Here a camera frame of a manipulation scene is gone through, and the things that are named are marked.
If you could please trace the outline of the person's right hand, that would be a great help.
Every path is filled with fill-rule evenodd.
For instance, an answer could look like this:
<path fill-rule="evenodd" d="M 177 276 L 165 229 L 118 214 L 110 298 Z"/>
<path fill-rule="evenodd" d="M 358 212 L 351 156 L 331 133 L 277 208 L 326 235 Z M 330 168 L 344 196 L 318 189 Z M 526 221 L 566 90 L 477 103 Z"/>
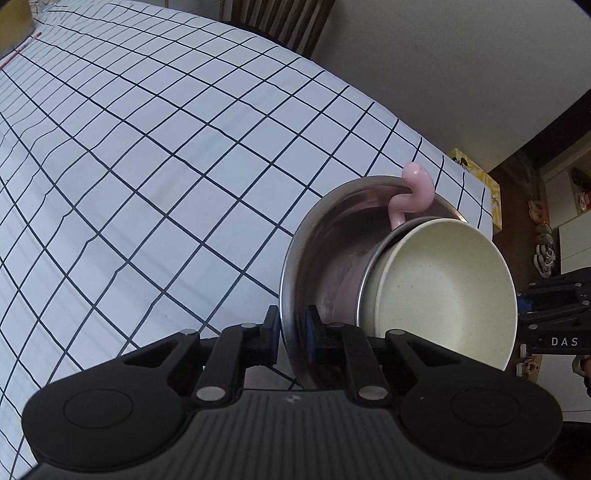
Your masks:
<path fill-rule="evenodd" d="M 591 396 L 591 358 L 589 355 L 577 355 L 572 362 L 573 372 L 583 379 L 588 396 Z"/>

